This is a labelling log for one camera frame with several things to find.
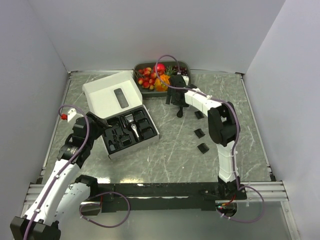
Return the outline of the white hair clipper box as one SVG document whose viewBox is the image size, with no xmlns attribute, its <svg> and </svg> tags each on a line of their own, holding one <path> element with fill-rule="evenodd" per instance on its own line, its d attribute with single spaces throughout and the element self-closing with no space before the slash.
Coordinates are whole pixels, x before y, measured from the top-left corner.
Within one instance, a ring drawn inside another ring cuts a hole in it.
<svg viewBox="0 0 320 240">
<path fill-rule="evenodd" d="M 130 71 L 122 71 L 82 86 L 89 110 L 106 119 L 110 128 L 102 134 L 102 140 L 110 159 L 135 151 L 160 138 L 160 133 L 143 104 L 142 94 Z M 128 128 L 126 115 L 133 114 L 140 140 Z M 123 147 L 121 136 L 129 135 L 131 145 Z"/>
</svg>

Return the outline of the silver hair clipper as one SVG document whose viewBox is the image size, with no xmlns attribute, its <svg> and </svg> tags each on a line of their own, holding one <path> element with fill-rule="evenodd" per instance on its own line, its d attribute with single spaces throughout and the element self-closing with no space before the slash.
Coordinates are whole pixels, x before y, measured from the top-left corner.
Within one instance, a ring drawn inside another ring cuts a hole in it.
<svg viewBox="0 0 320 240">
<path fill-rule="evenodd" d="M 139 141 L 140 135 L 133 114 L 125 115 L 124 118 L 127 121 L 128 128 L 133 132 L 135 138 Z"/>
</svg>

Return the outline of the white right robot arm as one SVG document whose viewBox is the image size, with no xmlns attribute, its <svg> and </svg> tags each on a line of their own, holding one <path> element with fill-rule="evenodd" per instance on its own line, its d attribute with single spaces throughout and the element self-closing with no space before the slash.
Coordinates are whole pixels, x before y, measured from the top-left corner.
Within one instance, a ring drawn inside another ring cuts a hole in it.
<svg viewBox="0 0 320 240">
<path fill-rule="evenodd" d="M 219 160 L 218 194 L 223 199 L 233 197 L 240 187 L 236 165 L 236 145 L 240 124 L 230 102 L 213 98 L 195 85 L 186 85 L 181 75 L 170 78 L 166 103 L 179 107 L 177 117 L 183 116 L 183 108 L 192 106 L 207 117 L 208 133 L 216 144 Z"/>
</svg>

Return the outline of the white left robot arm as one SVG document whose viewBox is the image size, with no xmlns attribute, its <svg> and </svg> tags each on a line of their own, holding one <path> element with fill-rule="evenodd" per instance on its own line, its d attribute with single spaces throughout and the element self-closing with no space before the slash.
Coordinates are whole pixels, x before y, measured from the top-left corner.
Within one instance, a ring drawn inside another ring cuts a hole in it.
<svg viewBox="0 0 320 240">
<path fill-rule="evenodd" d="M 52 173 L 34 203 L 22 217 L 16 216 L 11 221 L 10 230 L 16 240 L 60 239 L 59 224 L 68 212 L 99 195 L 95 177 L 81 175 L 70 190 L 68 186 L 90 156 L 95 140 L 110 125 L 91 112 L 80 117 L 61 114 L 61 118 L 74 121 L 72 133 L 60 148 Z"/>
</svg>

